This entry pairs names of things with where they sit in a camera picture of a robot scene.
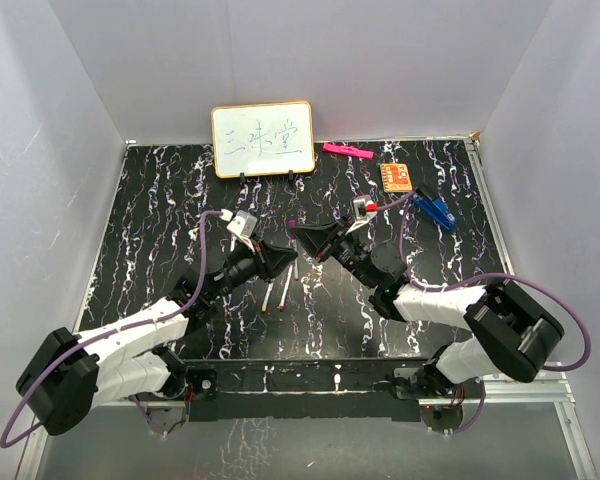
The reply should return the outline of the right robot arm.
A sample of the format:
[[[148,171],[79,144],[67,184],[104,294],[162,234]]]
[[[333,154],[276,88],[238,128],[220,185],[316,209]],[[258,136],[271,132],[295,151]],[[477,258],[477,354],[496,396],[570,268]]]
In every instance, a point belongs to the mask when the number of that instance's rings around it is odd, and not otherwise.
[[[290,231],[315,260],[337,260],[371,289],[369,302],[381,317],[470,332],[469,339],[440,347],[408,377],[396,378],[405,391],[446,397],[468,380],[497,373],[530,383],[564,336],[559,321],[510,279],[433,292],[408,280],[395,244],[366,244],[346,217]]]

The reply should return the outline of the yellow pen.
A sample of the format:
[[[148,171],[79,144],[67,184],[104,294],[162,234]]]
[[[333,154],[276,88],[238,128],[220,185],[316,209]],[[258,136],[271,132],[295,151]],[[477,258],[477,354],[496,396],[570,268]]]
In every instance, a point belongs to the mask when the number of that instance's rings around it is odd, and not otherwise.
[[[262,305],[261,305],[261,312],[262,313],[266,313],[267,310],[268,310],[268,305],[269,305],[269,301],[270,301],[270,297],[271,297],[271,293],[272,293],[273,287],[274,287],[274,283],[273,282],[267,284],[267,289],[266,289],[265,296],[264,296],[264,299],[263,299],[263,302],[262,302]]]

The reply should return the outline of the red pen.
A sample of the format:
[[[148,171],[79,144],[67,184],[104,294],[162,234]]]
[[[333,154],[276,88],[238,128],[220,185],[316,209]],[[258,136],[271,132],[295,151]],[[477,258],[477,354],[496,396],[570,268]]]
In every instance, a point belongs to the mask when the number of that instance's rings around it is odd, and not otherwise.
[[[285,280],[285,283],[284,283],[284,287],[283,287],[283,291],[282,291],[282,294],[281,294],[281,297],[280,297],[280,301],[279,301],[279,304],[278,304],[278,310],[280,312],[284,311],[284,309],[285,309],[286,298],[288,296],[288,291],[289,291],[290,283],[291,283],[291,280],[293,278],[293,271],[294,271],[294,268],[293,268],[293,266],[291,266],[289,268],[289,270],[288,270],[288,273],[287,273],[287,276],[286,276],[286,280]]]

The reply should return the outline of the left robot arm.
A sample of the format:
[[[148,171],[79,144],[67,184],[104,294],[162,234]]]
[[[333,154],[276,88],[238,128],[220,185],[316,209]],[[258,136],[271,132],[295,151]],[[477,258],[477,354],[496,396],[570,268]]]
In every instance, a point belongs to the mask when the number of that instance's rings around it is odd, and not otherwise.
[[[165,296],[99,329],[49,333],[16,382],[16,390],[51,436],[66,433],[93,409],[139,393],[180,396],[187,376],[165,344],[205,326],[219,299],[252,279],[270,282],[297,258],[263,240],[213,248],[182,272]]]

